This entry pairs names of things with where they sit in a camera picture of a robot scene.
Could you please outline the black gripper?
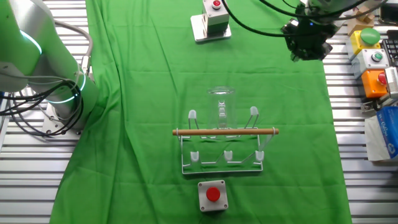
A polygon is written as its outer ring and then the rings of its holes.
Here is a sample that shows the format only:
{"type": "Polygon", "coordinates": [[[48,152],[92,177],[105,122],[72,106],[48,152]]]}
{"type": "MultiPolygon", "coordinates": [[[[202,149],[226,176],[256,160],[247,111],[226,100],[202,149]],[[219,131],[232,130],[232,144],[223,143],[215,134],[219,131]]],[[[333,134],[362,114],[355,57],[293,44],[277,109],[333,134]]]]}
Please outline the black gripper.
{"type": "Polygon", "coordinates": [[[281,31],[285,35],[287,48],[290,50],[290,58],[298,60],[323,60],[333,49],[325,42],[332,37],[338,28],[334,24],[317,24],[310,19],[291,18],[281,31]]]}

